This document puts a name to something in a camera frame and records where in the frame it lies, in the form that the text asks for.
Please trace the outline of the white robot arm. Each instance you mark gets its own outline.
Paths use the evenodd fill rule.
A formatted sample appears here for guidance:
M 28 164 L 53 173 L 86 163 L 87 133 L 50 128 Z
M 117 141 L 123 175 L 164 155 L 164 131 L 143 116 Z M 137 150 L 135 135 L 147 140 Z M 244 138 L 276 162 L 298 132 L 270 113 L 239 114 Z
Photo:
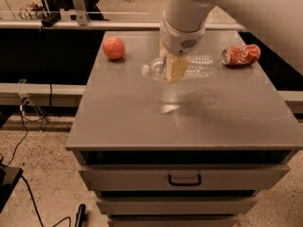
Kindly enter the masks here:
M 303 75 L 303 0 L 167 0 L 160 42 L 173 55 L 197 48 L 219 7 Z

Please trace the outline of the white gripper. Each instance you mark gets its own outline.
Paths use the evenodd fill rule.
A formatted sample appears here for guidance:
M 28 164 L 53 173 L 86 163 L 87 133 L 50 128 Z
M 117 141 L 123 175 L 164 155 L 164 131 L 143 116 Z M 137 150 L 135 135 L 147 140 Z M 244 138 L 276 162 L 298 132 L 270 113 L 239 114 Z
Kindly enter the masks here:
M 184 31 L 173 27 L 166 13 L 163 12 L 160 23 L 159 57 L 163 67 L 167 66 L 168 83 L 174 83 L 183 78 L 190 65 L 190 58 L 188 55 L 182 54 L 194 51 L 204 34 L 204 21 L 198 24 L 193 31 Z

